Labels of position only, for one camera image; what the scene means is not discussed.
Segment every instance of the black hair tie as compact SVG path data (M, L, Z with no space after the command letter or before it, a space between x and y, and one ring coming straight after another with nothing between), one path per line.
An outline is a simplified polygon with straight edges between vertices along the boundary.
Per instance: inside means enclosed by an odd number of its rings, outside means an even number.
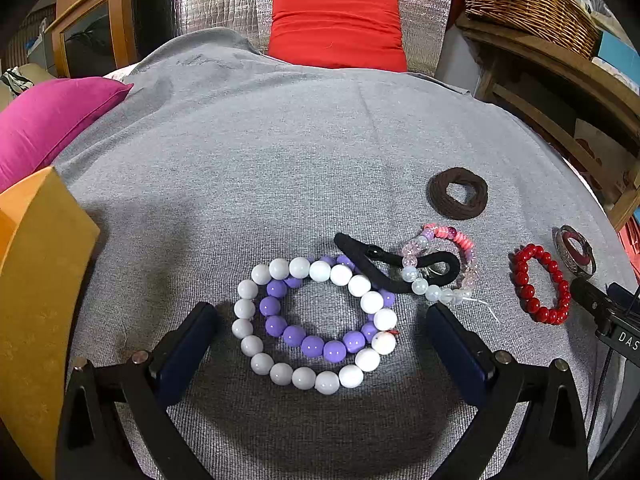
M411 283L392 280L371 263L372 260L375 260L402 269L402 256L387 253L377 245L364 244L343 233L337 233L335 235L334 243L344 255L369 278L375 287L384 288L395 294L411 293ZM430 285L448 285L458 277L460 273L460 261L456 258L455 254L449 253L449 251L438 251L427 254L426 256L420 256L417 267L429 267L437 263L447 264L449 270L440 276L429 277Z
M447 194L449 184L468 184L476 190L476 195L469 203L460 203ZM454 220L469 220L484 211L487 186L484 178L465 168L449 168L431 179L429 195L433 208L441 215Z

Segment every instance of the red beaded bracelet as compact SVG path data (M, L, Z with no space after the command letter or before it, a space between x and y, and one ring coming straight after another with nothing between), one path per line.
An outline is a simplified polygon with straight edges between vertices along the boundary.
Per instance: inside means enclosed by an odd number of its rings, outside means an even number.
M551 279L558 284L558 305L556 308L540 306L540 300L535 297L536 289L529 285L529 265L527 262L535 258L541 264L546 265L546 270L551 274ZM558 262L551 259L551 254L547 253L540 245L529 244L519 250L513 257L514 278L513 281L520 288L518 295L527 301L526 310L533 315L536 321L551 325L559 325L566 321L569 316L569 282L562 276L562 271L558 270Z

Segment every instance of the gray cloth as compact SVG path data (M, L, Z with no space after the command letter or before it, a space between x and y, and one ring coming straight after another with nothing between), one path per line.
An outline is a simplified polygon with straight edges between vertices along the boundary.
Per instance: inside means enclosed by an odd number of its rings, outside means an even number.
M464 231L479 255L474 296L499 322L479 303L453 312L520 362L566 359L583 410L588 401L591 409L606 350L593 321L574 304L562 326L533 322L515 295L508 254L533 242L555 255L552 228L567 223L591 242L595 285L631 288L634 274L578 178L513 116L406 74L284 64L220 28L171 40L126 82L135 84L127 99L55 161L102 230L71 355L122 362L153 348L197 301L217 306L227 326L169 409L214 478L427 478L471 421L475 409L429 345L416 296L396 301L398 346L354 390L325 397L250 370L230 334L236 286L272 258L336 254L338 231L388 250L430 221ZM452 166L487 181L479 217L450 222L431 207L428 180ZM444 240L433 245L454 250ZM533 263L530 276L540 300L553 304L546 270ZM305 282L283 311L325 339L364 323L358 301L331 283ZM260 335L263 323L258 314ZM265 342L276 361L310 363L299 349ZM614 359L592 456L617 368ZM488 473L503 464L523 414L518 407ZM122 418L143 470L158 477L126 409Z

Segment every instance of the white bead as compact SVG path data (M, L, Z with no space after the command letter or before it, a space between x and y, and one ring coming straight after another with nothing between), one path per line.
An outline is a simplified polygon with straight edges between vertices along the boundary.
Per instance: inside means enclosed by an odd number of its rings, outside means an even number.
M315 282L325 282L331 276L331 265L322 260L313 262L309 267L309 277Z
M238 339L244 339L248 335L254 333L254 326L248 319L236 319L231 324L231 332Z
M402 276L402 279L407 283L411 283L418 278L418 269L412 266L403 267L400 275Z
M429 285L427 291L424 293L424 297L428 301L438 301L440 299L440 287L437 285Z
M329 370L320 372L316 377L316 390L323 395L331 395L340 388L340 379L338 375Z
M453 291L450 288L443 287L440 289L440 303L448 305L453 300Z
M340 384L345 388L355 388L362 384L364 374L356 365L346 365L340 368L338 372Z
M382 294L375 290L366 292L365 295L360 298L360 308L367 314L375 314L383 306L385 306L385 300Z
M238 296L243 300L252 300L258 295L258 286L252 280L242 280L238 283Z
M271 260L269 274L274 280L284 280L289 275L289 262L284 258Z
M264 350L264 344L257 335L248 335L240 342L240 349L247 357L253 357Z
M372 372L380 364L380 354L373 348L363 348L356 354L356 366L363 372Z
M371 340L371 348L380 355L391 354L396 349L396 337L390 332L378 332Z
M397 322L398 316L390 308L381 308L373 317L373 324L378 330L391 330Z
M273 359L269 354L259 353L251 358L251 370L258 375L267 375L271 367L273 367Z
M293 368L286 363L276 363L269 370L271 380L278 386L287 386L291 383Z
M349 292L356 298L361 298L371 290L371 282L364 274L356 274L349 280Z
M458 306L460 303L465 301L465 298L462 296L462 291L459 288L452 290L453 299L451 300L451 304L453 306Z
M415 238L415 243L418 245L418 248L423 251L425 250L427 247L429 247L429 241L427 240L426 236L418 236Z
M309 260L298 256L297 258L293 258L289 264L289 274L294 278L304 280L309 275L309 267L311 267Z
M316 385L316 373L306 366L296 368L291 376L293 385L299 390L309 390Z
M345 286L353 276L353 272L346 265L334 265L331 268L331 281L335 285Z
M251 279L258 285L266 285L271 281L271 273L269 267L265 264L258 264L251 269Z
M255 314L255 305L251 300L238 300L234 305L234 314L242 319L251 319Z
M429 282L424 278L418 278L411 284L411 290L414 292L414 294L417 294L418 296L421 296L422 294L424 294L428 288L429 288Z

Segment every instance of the bolt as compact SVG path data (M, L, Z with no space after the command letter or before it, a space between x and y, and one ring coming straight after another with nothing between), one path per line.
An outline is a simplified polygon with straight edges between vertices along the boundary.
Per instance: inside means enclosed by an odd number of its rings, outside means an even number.
M494 357L496 361L503 365L508 365L511 361L513 361L512 355L506 350L498 350L494 354Z
M86 357L78 356L78 357L74 357L74 360L72 361L71 365L74 368L74 370L81 372L87 363L88 361L86 360Z
M138 350L137 352L133 352L133 355L131 356L131 360L135 365L141 365L142 363L145 363L147 359L149 359L149 352L146 350Z
M554 359L554 366L561 372L565 372L569 369L569 364L564 359Z

